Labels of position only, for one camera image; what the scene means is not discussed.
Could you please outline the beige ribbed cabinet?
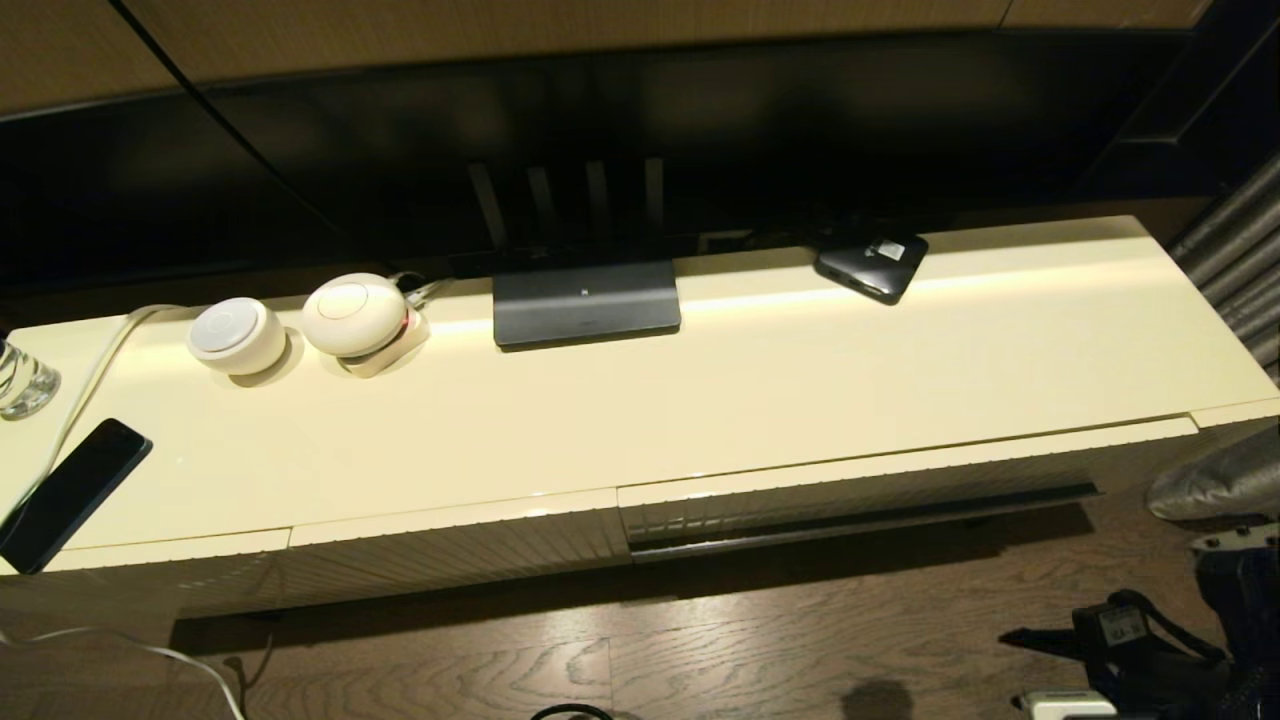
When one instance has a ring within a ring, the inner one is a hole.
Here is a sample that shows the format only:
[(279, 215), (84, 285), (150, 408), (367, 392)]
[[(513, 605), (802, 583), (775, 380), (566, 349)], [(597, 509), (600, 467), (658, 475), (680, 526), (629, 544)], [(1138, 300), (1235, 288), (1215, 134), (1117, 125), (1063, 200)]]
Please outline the beige ribbed cabinet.
[[(678, 332), (512, 354), (489, 283), (460, 281), (428, 305), (428, 342), (370, 379), (308, 347), (297, 299), (274, 304), (289, 352), (248, 379), (191, 355), (195, 310), (159, 313), (67, 441), (115, 418), (152, 450), (63, 551), (590, 489), (620, 507), (632, 487), (1174, 418), (1203, 434), (1183, 462), (1280, 418), (1280, 389), (1137, 219), (927, 240), (895, 306), (801, 249), (686, 258)], [(31, 579), (0, 561), (1, 614), (179, 618)]]

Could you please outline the dark smartphone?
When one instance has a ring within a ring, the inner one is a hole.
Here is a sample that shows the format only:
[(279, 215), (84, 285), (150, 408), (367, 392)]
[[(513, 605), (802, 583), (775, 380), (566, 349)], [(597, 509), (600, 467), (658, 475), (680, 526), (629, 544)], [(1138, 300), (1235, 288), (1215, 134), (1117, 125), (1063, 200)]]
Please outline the dark smartphone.
[(101, 421), (0, 524), (0, 559), (41, 573), (152, 446), (116, 419)]

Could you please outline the white round speaker grey top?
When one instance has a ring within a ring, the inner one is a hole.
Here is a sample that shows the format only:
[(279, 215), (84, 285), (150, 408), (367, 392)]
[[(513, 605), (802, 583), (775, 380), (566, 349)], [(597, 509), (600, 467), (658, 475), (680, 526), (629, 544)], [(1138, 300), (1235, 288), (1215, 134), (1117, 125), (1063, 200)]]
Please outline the white round speaker grey top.
[(227, 375), (265, 372), (285, 355), (285, 328), (265, 304), (236, 297), (206, 307), (187, 336), (191, 355)]

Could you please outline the black box with white label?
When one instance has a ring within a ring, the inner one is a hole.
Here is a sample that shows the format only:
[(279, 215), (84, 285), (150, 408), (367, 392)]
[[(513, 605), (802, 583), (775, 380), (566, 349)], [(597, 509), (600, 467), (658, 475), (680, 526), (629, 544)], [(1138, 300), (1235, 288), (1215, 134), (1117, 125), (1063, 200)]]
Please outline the black box with white label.
[(929, 250), (929, 242), (918, 234), (873, 231), (822, 249), (812, 266), (827, 281), (895, 306), (908, 292)]

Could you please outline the clear glass cup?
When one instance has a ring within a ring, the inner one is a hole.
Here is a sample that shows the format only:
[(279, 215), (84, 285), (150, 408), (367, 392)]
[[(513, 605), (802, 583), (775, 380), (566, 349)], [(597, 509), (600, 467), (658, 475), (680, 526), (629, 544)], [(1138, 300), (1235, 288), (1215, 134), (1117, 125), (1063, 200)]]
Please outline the clear glass cup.
[(0, 419), (17, 421), (38, 413), (60, 384), (56, 369), (9, 340), (0, 340)]

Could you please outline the white round device on base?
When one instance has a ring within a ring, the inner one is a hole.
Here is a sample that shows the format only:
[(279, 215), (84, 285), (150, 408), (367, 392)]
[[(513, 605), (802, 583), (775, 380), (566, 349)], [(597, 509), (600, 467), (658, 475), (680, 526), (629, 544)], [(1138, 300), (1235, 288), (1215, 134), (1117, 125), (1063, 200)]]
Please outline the white round device on base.
[(305, 301), (300, 329), (320, 354), (360, 379), (370, 379), (410, 357), (430, 328), (394, 281), (349, 273), (317, 287)]

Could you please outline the black flat screen television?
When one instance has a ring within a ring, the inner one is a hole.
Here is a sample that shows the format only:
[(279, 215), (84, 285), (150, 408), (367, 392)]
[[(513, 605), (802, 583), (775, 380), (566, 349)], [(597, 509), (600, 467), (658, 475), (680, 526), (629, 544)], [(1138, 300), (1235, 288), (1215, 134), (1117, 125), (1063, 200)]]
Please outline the black flat screen television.
[(918, 35), (332, 70), (0, 118), (0, 299), (516, 252), (826, 205), (891, 215), (1212, 193), (1126, 136), (1187, 35)]

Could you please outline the grey pleated curtain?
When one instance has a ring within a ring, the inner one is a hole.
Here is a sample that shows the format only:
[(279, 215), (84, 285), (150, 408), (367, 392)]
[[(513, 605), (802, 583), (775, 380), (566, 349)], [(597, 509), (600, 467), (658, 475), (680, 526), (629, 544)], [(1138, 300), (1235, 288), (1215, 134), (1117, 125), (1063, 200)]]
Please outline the grey pleated curtain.
[[(1169, 254), (1280, 389), (1280, 149)], [(1280, 518), (1280, 420), (1162, 474), (1146, 502), (1174, 524)]]

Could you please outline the grey rectangular television base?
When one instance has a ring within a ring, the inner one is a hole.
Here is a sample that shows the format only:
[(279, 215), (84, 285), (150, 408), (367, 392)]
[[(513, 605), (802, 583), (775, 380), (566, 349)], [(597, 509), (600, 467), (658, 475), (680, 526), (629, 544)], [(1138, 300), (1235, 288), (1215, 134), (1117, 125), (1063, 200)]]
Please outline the grey rectangular television base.
[(503, 351), (675, 333), (682, 313), (671, 261), (493, 277), (493, 338)]

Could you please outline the wide cream ribbed drawer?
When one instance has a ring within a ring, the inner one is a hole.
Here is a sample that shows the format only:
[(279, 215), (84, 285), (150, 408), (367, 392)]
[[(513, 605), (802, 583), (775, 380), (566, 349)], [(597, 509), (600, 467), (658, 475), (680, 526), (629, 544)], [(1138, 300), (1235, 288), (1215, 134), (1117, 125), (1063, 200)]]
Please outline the wide cream ribbed drawer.
[(1076, 503), (1148, 480), (1203, 439), (1187, 418), (622, 489), (637, 562)]

